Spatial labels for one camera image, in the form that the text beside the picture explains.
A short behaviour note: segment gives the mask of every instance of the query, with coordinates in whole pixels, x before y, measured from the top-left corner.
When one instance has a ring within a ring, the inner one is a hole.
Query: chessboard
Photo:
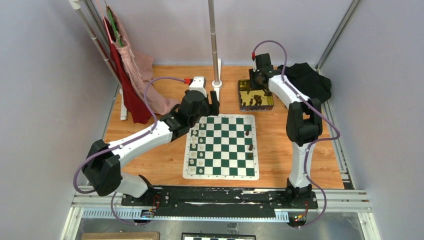
[[[256,240],[253,235],[183,233],[182,240]]]
[[[187,134],[185,179],[259,179],[255,116],[202,117]]]

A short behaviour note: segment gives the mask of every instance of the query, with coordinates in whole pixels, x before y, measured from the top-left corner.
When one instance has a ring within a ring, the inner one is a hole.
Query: metal pole
[[[108,35],[106,34],[106,30],[103,24],[103,19],[101,19],[99,12],[97,11],[96,7],[94,6],[92,1],[84,1],[85,7],[88,10],[88,13],[90,14],[91,18],[94,21],[95,28],[100,33],[101,39],[103,40],[103,43],[108,45]]]
[[[86,16],[84,15],[83,10],[81,10],[81,8],[79,8],[79,9],[76,9],[76,11],[79,13],[82,20],[84,21],[85,27],[88,31],[88,34],[90,34],[91,40],[93,40],[94,45],[97,47],[97,50],[100,52],[101,56],[103,57],[103,60],[105,61],[107,67],[112,72],[113,76],[115,77],[115,80],[118,82],[119,86],[121,87],[121,83],[119,81],[117,72],[116,72],[114,66],[112,65],[112,62],[109,59],[108,55],[106,54],[105,49],[103,48],[103,46],[100,43],[99,39],[97,38],[95,32],[93,31],[92,26],[90,25],[89,21],[87,20]]]
[[[214,82],[220,82],[218,73],[218,51],[217,51],[217,34],[215,32],[215,10],[214,0],[208,0],[209,3],[209,22],[210,22],[210,40],[212,41],[212,61],[213,61],[213,76]]]
[[[361,1],[362,0],[352,0],[352,2],[350,3],[349,8],[347,9],[346,13],[343,16],[343,19],[341,20],[340,24],[337,27],[337,30],[335,31],[334,35],[332,36],[330,42],[328,43],[327,47],[325,48],[324,53],[322,54],[321,58],[319,59],[318,64],[315,67],[317,71],[321,70],[323,65],[326,63],[327,59],[329,58],[331,51],[333,50],[334,46],[336,45],[337,41],[339,40],[340,35],[342,35],[343,30],[345,29],[349,20],[352,18],[352,15],[355,13],[355,10],[357,9],[357,7],[358,7],[358,5]]]

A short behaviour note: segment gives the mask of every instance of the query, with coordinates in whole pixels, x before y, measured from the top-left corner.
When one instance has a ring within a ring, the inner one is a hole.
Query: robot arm
[[[127,174],[121,172],[121,169],[137,156],[184,136],[201,117],[217,116],[220,107],[217,94],[215,91],[210,92],[209,103],[205,85],[204,77],[195,77],[189,90],[185,91],[181,104],[175,105],[156,125],[109,144],[102,139],[92,144],[88,156],[119,146],[95,157],[82,168],[82,172],[99,196],[118,192],[139,198],[148,190],[150,184],[143,176]]]
[[[293,161],[288,181],[294,188],[305,188],[311,184],[304,172],[305,153],[308,147],[307,143],[312,142],[321,135],[323,132],[323,125],[321,121],[315,121],[320,120],[320,118],[315,116],[313,112],[308,111],[308,108],[304,106],[299,96],[297,96],[287,85],[291,85],[297,90],[287,79],[287,76],[284,76],[284,80],[282,80],[280,74],[269,79],[269,90],[276,94],[288,109],[286,132],[293,145]],[[311,101],[313,103],[312,105],[321,111],[321,103],[319,101],[310,99],[299,90],[297,90],[297,92],[300,93],[305,100]],[[310,115],[310,117],[304,119],[303,113]],[[306,165],[306,171],[308,173],[311,170],[311,158],[314,147],[315,144],[309,149],[310,154],[308,155]]]
[[[251,85],[257,89],[263,89],[265,94],[269,94],[268,91],[274,93],[288,109],[286,133],[292,142],[293,157],[285,196],[288,202],[303,201],[310,198],[312,193],[312,185],[307,179],[306,173],[311,170],[312,151],[315,144],[309,148],[306,172],[305,153],[309,143],[317,140],[322,134],[323,123],[322,119],[310,110],[300,97],[307,100],[319,112],[321,112],[321,102],[302,94],[286,76],[282,79],[281,69],[274,69],[269,53],[257,55],[252,59],[255,61],[255,67],[249,70]]]

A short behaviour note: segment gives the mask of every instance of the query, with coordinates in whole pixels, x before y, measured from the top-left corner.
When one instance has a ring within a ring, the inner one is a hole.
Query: wooden board
[[[257,181],[241,180],[199,180],[183,178],[183,163],[186,137],[156,147],[137,157],[123,168],[124,172],[145,176],[153,185],[216,186],[216,187],[256,187],[283,188],[286,186],[292,167],[292,143],[286,134],[287,109],[274,95],[274,108],[271,111],[241,112],[238,103],[237,81],[249,78],[248,66],[223,66],[220,93],[220,112],[222,114],[252,114],[256,120],[256,134],[259,156],[260,178]],[[193,78],[203,76],[207,79],[206,89],[212,90],[214,73],[211,66],[155,66],[154,76]],[[173,80],[162,80],[154,87],[165,97],[181,100],[188,85]],[[131,115],[128,120],[120,120],[121,97],[118,96],[105,142],[116,141],[134,134],[153,123],[134,124]],[[323,124],[321,138],[329,137],[327,124]],[[343,188],[342,177],[336,161],[333,145],[329,141],[317,143],[313,151],[312,179],[323,188]]]
[[[159,232],[84,233],[81,240],[159,240]]]

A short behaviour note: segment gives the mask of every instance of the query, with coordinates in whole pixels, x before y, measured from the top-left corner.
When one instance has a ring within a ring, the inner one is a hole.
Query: hanging towel
[[[153,77],[152,64],[154,59],[145,53],[131,49],[130,40],[124,26],[109,6],[107,9],[112,13],[113,20],[116,23],[116,28],[123,44],[123,47],[120,47],[119,43],[115,42],[115,47],[121,56],[123,67],[129,76],[135,93],[143,100],[146,86]],[[175,99],[163,97],[153,86],[148,88],[146,104],[148,104],[155,113],[165,115],[178,103],[179,101]]]
[[[109,21],[105,18],[104,19],[107,28],[111,30],[111,26]],[[109,41],[109,47],[110,47],[110,59],[115,63],[116,66],[116,72],[119,77],[119,81],[122,85],[122,91],[123,91],[123,104],[128,109],[128,111],[131,113],[132,121],[134,123],[140,123],[140,124],[146,124],[152,114],[147,109],[145,103],[137,96],[136,91],[134,90],[133,86],[131,85],[130,78],[128,77],[127,73],[124,70],[124,67],[121,62],[121,56],[115,47],[115,36],[113,34],[110,35],[112,38],[112,41]]]

